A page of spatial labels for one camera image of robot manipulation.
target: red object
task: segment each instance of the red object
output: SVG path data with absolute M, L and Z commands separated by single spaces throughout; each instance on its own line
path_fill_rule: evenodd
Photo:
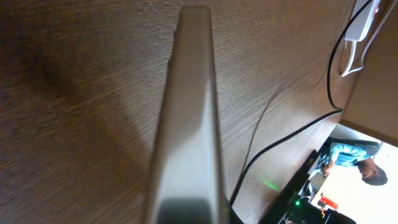
M 336 204 L 335 202 L 333 202 L 332 200 L 328 199 L 327 197 L 325 197 L 325 196 L 323 196 L 323 195 L 322 195 L 322 197 L 321 197 L 320 202 L 329 205 L 330 207 L 334 208 L 335 210 L 338 209 L 338 204 Z

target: wooden surface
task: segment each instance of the wooden surface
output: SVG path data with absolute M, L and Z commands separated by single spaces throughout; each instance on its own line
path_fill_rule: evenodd
M 366 57 L 343 124 L 398 146 L 398 7 L 384 23 Z
M 249 158 L 332 108 L 323 78 L 354 1 L 2 1 L 0 217 L 137 223 L 178 10 L 210 7 L 226 195 Z M 344 106 L 354 75 L 333 66 Z M 339 117 L 275 148 L 234 209 L 255 223 Z

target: man's hand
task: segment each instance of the man's hand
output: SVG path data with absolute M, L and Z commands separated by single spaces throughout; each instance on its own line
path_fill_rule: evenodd
M 328 175 L 331 168 L 335 165 L 335 162 L 333 160 L 329 161 L 329 164 L 323 164 L 321 166 L 321 171 L 323 173 L 323 175 Z

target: power strip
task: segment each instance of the power strip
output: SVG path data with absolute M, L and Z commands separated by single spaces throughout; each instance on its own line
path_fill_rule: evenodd
M 356 0 L 351 18 L 367 2 L 367 0 Z M 351 24 L 345 35 L 345 40 L 362 41 L 368 34 L 375 13 L 379 10 L 380 0 L 374 0 L 360 13 Z

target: black cable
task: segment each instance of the black cable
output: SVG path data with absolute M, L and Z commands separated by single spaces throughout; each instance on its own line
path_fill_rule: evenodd
M 327 91 L 328 91 L 328 98 L 329 98 L 329 102 L 330 105 L 332 107 L 334 107 L 334 109 L 336 109 L 335 111 L 329 112 L 315 120 L 313 120 L 312 122 L 306 124 L 305 126 L 301 127 L 300 129 L 296 130 L 295 132 L 291 133 L 290 135 L 272 143 L 271 145 L 265 147 L 263 150 L 259 151 L 248 163 L 248 166 L 246 166 L 246 168 L 244 169 L 243 173 L 239 176 L 238 182 L 236 183 L 235 189 L 232 193 L 231 199 L 229 200 L 229 203 L 231 204 L 231 206 L 233 205 L 233 203 L 236 200 L 236 197 L 238 196 L 238 192 L 242 186 L 243 183 L 243 179 L 245 178 L 246 174 L 248 173 L 250 167 L 254 164 L 254 162 L 264 153 L 266 153 L 268 150 L 272 149 L 273 147 L 279 145 L 280 143 L 283 143 L 287 140 L 289 140 L 290 138 L 296 136 L 297 134 L 301 133 L 302 131 L 306 130 L 307 128 L 313 126 L 314 124 L 318 123 L 319 121 L 329 118 L 330 116 L 339 114 L 343 111 L 343 109 L 337 107 L 335 105 L 335 103 L 333 102 L 333 99 L 331 98 L 331 91 L 330 91 L 330 71 L 331 71 L 331 65 L 333 63 L 333 59 L 335 57 L 337 48 L 341 42 L 341 40 L 343 39 L 344 35 L 346 34 L 348 28 L 350 27 L 350 25 L 353 23 L 353 21 L 358 17 L 358 15 L 366 8 L 366 6 L 368 6 L 370 4 L 370 2 L 372 2 L 372 0 L 368 0 L 359 10 L 358 12 L 351 18 L 351 20 L 348 22 L 347 26 L 344 28 L 344 30 L 342 31 L 339 39 L 337 40 L 337 43 L 335 45 L 335 47 L 333 48 L 331 55 L 330 55 L 330 59 L 329 59 L 329 65 L 328 65 L 328 73 L 327 73 L 327 77 L 326 77 L 326 85 L 327 85 Z

